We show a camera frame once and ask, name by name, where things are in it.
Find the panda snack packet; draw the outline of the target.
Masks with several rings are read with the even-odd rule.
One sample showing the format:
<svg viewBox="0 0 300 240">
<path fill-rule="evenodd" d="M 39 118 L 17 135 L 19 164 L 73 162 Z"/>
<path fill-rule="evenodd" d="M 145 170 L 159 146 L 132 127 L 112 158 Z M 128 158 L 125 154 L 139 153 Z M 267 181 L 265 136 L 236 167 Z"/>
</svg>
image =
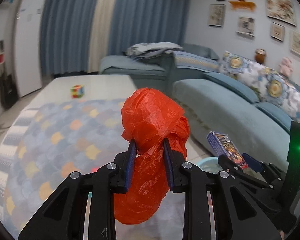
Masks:
<svg viewBox="0 0 300 240">
<path fill-rule="evenodd" d="M 206 138 L 215 155 L 226 155 L 241 169 L 248 168 L 247 163 L 227 134 L 210 132 Z"/>
</svg>

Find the red plastic bag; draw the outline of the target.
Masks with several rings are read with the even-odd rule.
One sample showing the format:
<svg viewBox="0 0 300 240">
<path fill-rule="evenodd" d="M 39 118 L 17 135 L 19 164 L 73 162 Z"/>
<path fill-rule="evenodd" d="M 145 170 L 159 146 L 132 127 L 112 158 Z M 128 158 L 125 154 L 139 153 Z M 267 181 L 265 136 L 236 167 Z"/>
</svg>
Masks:
<svg viewBox="0 0 300 240">
<path fill-rule="evenodd" d="M 125 194 L 115 194 L 115 219 L 135 225 L 150 219 L 169 190 L 164 164 L 163 140 L 172 150 L 187 155 L 185 144 L 190 126 L 185 111 L 175 101 L 152 88 L 136 90 L 121 109 L 127 141 L 134 140 L 138 156 L 131 186 Z"/>
</svg>

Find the teal plastic trash basket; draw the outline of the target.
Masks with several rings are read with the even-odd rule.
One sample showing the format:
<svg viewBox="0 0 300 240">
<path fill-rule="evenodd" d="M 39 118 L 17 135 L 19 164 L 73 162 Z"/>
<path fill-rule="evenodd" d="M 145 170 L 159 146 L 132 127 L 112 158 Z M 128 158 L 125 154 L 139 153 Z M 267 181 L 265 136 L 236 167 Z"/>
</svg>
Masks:
<svg viewBox="0 0 300 240">
<path fill-rule="evenodd" d="M 213 174 L 218 174 L 218 172 L 222 171 L 223 168 L 218 163 L 217 157 L 208 157 L 201 160 L 198 164 L 204 172 L 209 172 Z"/>
</svg>

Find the floral cushion near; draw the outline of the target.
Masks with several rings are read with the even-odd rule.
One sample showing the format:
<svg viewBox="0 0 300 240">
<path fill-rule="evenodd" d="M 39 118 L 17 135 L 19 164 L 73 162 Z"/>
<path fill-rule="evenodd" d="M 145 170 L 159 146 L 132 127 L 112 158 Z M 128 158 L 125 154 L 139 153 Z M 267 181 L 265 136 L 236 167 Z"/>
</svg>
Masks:
<svg viewBox="0 0 300 240">
<path fill-rule="evenodd" d="M 300 92 L 282 75 L 271 68 L 263 69 L 266 78 L 266 102 L 283 110 L 292 120 L 300 123 Z"/>
</svg>

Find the floral cushion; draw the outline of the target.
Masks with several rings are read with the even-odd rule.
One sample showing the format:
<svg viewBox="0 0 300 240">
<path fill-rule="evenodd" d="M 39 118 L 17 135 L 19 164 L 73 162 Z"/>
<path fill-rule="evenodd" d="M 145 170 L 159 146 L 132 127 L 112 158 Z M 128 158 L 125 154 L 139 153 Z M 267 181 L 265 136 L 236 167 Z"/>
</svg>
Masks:
<svg viewBox="0 0 300 240">
<path fill-rule="evenodd" d="M 268 83 L 263 65 L 243 56 L 225 51 L 219 61 L 219 72 L 248 87 L 261 88 Z"/>
<path fill-rule="evenodd" d="M 292 120 L 300 123 L 300 92 L 282 75 L 271 68 L 263 69 L 266 78 L 266 102 L 283 110 Z"/>
</svg>

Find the brown monkey plush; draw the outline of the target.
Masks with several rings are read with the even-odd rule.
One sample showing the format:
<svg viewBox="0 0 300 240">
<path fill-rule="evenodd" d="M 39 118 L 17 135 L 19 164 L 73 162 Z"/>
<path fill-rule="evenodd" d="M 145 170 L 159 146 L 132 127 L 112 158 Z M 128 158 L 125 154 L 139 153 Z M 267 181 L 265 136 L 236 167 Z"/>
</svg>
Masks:
<svg viewBox="0 0 300 240">
<path fill-rule="evenodd" d="M 255 61 L 259 64 L 264 64 L 266 60 L 266 51 L 264 49 L 255 50 Z"/>
</svg>

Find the colourful puzzle cube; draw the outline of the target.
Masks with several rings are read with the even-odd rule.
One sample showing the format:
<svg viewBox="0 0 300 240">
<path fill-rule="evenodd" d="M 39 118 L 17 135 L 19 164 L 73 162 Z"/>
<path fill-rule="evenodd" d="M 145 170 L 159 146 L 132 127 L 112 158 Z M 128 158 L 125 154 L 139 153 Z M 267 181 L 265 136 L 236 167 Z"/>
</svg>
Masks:
<svg viewBox="0 0 300 240">
<path fill-rule="evenodd" d="M 70 95 L 73 99 L 79 99 L 84 95 L 83 85 L 74 85 L 70 89 Z"/>
</svg>

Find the newspaper framed picture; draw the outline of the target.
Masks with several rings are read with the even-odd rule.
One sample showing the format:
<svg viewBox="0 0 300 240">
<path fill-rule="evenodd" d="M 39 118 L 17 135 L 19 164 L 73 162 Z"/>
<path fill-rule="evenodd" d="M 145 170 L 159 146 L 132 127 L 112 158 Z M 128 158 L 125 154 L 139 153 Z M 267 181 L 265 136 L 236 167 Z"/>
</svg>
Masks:
<svg viewBox="0 0 300 240">
<path fill-rule="evenodd" d="M 249 37 L 255 37 L 254 32 L 255 32 L 255 19 L 250 17 L 239 16 L 238 29 L 236 33 L 249 36 Z"/>
</svg>

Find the black acoustic guitar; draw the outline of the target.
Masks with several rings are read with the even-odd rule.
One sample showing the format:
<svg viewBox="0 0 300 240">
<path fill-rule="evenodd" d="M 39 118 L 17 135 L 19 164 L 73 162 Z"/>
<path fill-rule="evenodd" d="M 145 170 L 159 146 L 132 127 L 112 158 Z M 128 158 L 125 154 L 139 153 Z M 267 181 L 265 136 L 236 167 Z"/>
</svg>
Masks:
<svg viewBox="0 0 300 240">
<path fill-rule="evenodd" d="M 4 56 L 4 41 L 0 40 L 2 63 L 0 65 L 0 102 L 4 110 L 10 109 L 19 99 L 12 74 L 8 74 Z"/>
</svg>

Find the folded grey blanket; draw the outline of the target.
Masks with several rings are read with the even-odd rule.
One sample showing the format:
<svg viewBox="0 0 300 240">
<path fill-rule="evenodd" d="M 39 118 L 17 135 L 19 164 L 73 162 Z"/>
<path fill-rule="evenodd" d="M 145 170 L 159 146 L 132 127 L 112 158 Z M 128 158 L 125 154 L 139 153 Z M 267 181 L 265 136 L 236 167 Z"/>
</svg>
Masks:
<svg viewBox="0 0 300 240">
<path fill-rule="evenodd" d="M 127 48 L 125 55 L 135 60 L 151 59 L 166 51 L 183 51 L 183 47 L 172 42 L 138 43 Z"/>
</svg>

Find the tall framed picture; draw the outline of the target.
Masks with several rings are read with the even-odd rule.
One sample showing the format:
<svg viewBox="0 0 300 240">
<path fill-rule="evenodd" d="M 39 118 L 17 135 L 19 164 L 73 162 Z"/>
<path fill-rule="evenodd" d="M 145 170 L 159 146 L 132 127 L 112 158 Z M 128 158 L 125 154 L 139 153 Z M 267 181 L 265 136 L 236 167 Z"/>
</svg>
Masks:
<svg viewBox="0 0 300 240">
<path fill-rule="evenodd" d="M 225 19 L 226 5 L 212 4 L 209 8 L 208 25 L 211 27 L 223 27 Z"/>
</svg>

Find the large floral framed picture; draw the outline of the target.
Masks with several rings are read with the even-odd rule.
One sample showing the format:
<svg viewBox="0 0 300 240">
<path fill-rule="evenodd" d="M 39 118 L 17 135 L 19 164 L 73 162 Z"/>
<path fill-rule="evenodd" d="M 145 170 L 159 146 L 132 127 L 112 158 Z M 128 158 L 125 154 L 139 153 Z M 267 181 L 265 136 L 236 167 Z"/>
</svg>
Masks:
<svg viewBox="0 0 300 240">
<path fill-rule="evenodd" d="M 266 16 L 297 26 L 292 0 L 266 0 Z"/>
</svg>

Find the blue curtains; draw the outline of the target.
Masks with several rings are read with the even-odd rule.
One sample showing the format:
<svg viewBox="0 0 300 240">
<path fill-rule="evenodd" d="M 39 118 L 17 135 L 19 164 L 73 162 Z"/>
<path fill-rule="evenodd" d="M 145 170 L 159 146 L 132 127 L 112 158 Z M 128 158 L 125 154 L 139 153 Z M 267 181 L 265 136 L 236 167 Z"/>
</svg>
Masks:
<svg viewBox="0 0 300 240">
<path fill-rule="evenodd" d="M 40 30 L 44 75 L 97 72 L 138 43 L 183 44 L 190 0 L 46 0 Z"/>
</svg>

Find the white refrigerator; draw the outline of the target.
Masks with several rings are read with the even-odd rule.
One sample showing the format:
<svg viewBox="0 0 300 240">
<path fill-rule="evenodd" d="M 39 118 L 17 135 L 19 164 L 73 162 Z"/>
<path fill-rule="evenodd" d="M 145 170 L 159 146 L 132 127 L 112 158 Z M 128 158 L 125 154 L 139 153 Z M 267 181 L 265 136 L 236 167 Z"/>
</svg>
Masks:
<svg viewBox="0 0 300 240">
<path fill-rule="evenodd" d="M 19 97 L 42 88 L 40 28 L 45 0 L 22 0 L 15 25 L 14 69 Z"/>
</svg>

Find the beige centre curtain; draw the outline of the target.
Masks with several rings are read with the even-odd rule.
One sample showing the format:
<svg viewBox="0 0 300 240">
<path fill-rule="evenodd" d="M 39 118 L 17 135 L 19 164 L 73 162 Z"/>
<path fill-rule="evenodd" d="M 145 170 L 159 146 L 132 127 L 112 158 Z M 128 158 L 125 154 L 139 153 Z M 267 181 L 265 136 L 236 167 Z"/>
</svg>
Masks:
<svg viewBox="0 0 300 240">
<path fill-rule="evenodd" d="M 90 35 L 88 72 L 98 72 L 107 55 L 116 0 L 97 0 Z"/>
</svg>

